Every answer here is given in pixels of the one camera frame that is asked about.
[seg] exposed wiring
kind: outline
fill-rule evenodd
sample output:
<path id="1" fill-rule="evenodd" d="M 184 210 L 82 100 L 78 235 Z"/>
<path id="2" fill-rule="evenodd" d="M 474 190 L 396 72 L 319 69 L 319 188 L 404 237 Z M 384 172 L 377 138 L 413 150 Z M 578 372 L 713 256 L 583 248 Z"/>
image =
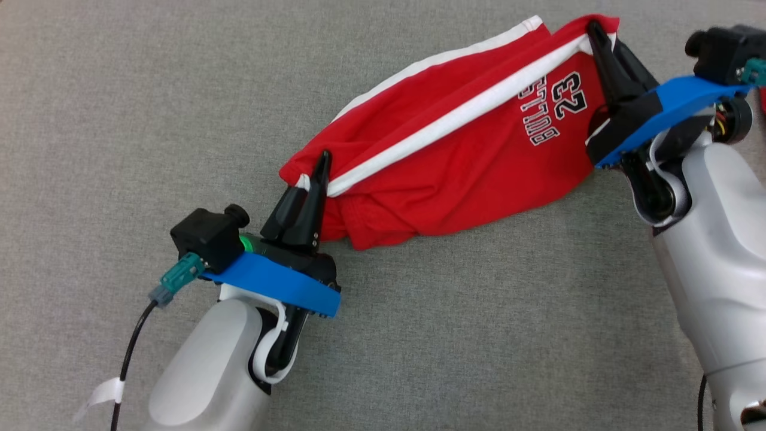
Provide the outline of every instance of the exposed wiring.
<path id="1" fill-rule="evenodd" d="M 699 382 L 699 395 L 697 396 L 697 431 L 702 431 L 702 408 L 705 404 L 705 386 L 707 384 L 708 377 L 703 374 L 702 381 Z"/>
<path id="2" fill-rule="evenodd" d="M 133 355 L 133 349 L 136 347 L 136 340 L 139 339 L 141 328 L 143 327 L 144 322 L 146 322 L 146 318 L 149 316 L 149 314 L 152 313 L 152 310 L 154 310 L 156 306 L 157 306 L 157 301 L 150 302 L 149 306 L 146 307 L 144 312 L 141 314 L 141 317 L 139 317 L 139 321 L 136 322 L 136 327 L 133 329 L 133 335 L 130 337 L 130 342 L 128 343 L 128 349 L 125 351 L 125 358 L 123 359 L 123 368 L 119 372 L 119 381 L 123 383 L 125 383 L 125 379 L 128 376 L 128 366 L 130 365 L 130 357 Z M 117 420 L 119 419 L 119 406 L 120 406 L 120 403 L 117 403 L 117 402 L 114 403 L 111 431 L 117 431 Z"/>

